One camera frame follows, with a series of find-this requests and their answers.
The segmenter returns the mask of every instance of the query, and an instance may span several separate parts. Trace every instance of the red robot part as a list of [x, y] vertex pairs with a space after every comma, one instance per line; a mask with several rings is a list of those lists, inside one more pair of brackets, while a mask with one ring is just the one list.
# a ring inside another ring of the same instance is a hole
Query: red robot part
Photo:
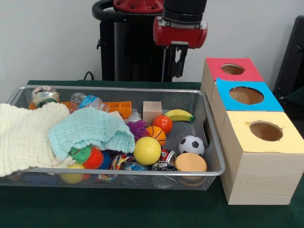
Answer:
[[185, 44], [188, 45], [188, 48], [200, 48], [205, 42], [207, 24], [204, 24], [204, 28], [188, 28], [185, 26], [174, 27], [163, 23], [167, 22], [163, 21], [162, 17], [155, 17], [153, 37], [156, 45], [169, 47], [172, 44]]
[[131, 13], [160, 13], [163, 0], [114, 0], [113, 7]]

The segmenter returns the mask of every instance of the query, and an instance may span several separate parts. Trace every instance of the black cable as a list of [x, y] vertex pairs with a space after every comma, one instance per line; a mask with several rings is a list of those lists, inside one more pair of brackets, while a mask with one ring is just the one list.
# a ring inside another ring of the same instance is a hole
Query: black cable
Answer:
[[91, 75], [91, 79], [92, 79], [92, 81], [94, 81], [94, 80], [95, 80], [95, 79], [94, 79], [94, 76], [93, 76], [93, 74], [92, 74], [92, 72], [91, 72], [91, 71], [86, 72], [85, 77], [84, 77], [84, 80], [86, 80], [86, 77], [87, 77], [88, 75]]

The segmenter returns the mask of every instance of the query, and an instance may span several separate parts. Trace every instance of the light blue towel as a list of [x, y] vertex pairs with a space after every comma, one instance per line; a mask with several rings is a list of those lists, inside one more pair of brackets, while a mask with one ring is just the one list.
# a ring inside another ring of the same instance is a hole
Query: light blue towel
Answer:
[[64, 160], [72, 147], [93, 145], [100, 150], [133, 153], [134, 135], [123, 120], [94, 108], [83, 108], [67, 116], [49, 132], [55, 155]]

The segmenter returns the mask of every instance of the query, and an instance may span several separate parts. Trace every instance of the red box lid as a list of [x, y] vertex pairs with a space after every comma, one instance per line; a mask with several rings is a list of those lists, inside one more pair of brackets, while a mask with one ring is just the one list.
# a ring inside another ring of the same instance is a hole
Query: red box lid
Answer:
[[206, 62], [214, 81], [264, 81], [250, 58], [206, 58]]

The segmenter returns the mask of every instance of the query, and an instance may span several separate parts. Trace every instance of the soccer ball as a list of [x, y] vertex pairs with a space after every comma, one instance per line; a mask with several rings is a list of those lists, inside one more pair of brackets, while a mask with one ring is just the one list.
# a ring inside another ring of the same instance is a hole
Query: soccer ball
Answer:
[[202, 156], [205, 152], [205, 147], [203, 141], [199, 137], [188, 135], [180, 141], [179, 151], [181, 154], [189, 152]]

